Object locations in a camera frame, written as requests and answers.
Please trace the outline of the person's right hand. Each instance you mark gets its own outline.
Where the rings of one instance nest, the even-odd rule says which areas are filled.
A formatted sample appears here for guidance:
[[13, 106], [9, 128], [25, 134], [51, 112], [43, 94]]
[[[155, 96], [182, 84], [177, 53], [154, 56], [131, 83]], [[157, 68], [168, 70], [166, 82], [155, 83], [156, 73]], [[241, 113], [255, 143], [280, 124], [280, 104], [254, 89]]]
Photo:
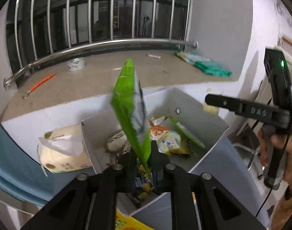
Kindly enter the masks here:
[[[261, 151], [261, 164], [266, 167], [269, 165], [269, 160], [267, 156], [266, 140], [264, 139], [264, 134], [262, 130], [260, 130], [258, 133], [258, 139]], [[288, 160], [286, 162], [283, 179], [284, 181], [286, 181], [286, 183], [288, 183], [290, 194], [292, 195], [292, 136], [289, 137], [289, 141], [285, 150], [288, 153]]]

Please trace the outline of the brown sleeve forearm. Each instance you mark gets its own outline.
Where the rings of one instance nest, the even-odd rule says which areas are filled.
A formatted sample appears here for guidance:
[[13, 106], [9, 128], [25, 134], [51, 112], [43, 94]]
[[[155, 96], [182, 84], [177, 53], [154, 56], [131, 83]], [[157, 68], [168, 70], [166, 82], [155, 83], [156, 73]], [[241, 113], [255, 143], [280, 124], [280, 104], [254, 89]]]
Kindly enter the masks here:
[[282, 229], [292, 214], [292, 193], [289, 187], [273, 212], [270, 229]]

